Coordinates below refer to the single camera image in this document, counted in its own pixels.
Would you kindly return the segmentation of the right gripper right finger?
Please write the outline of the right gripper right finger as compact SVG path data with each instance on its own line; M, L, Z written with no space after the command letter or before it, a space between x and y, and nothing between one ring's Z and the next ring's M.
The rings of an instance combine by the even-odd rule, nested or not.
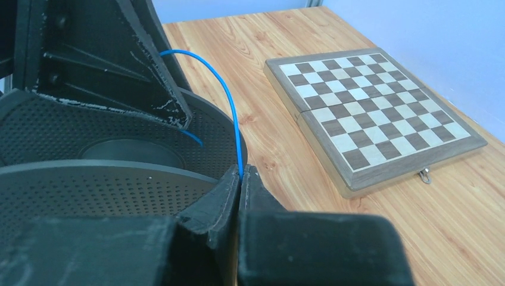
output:
M295 212L244 168L239 285L414 285L401 238L373 214Z

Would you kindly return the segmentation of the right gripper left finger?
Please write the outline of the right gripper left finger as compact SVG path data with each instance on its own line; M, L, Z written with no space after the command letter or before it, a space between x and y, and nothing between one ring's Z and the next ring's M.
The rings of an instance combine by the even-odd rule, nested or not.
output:
M174 215L42 216L1 243L2 285L235 285L231 166Z

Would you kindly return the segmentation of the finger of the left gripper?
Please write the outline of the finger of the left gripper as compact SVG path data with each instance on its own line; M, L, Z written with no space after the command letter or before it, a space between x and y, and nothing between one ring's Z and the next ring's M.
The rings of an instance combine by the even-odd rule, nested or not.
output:
M188 81L151 1L13 1L13 85L60 104L187 129Z

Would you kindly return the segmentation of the dark grey cable spool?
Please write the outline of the dark grey cable spool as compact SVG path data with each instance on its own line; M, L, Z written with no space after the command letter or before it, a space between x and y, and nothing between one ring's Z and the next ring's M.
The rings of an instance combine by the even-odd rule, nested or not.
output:
M1 243L42 216L175 215L247 159L233 121L182 92L188 130L13 90L1 97Z

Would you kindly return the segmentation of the wooden chessboard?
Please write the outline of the wooden chessboard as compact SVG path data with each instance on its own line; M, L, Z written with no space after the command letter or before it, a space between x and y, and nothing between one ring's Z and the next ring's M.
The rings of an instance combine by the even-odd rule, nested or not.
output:
M383 49L273 58L264 72L344 198L486 146Z

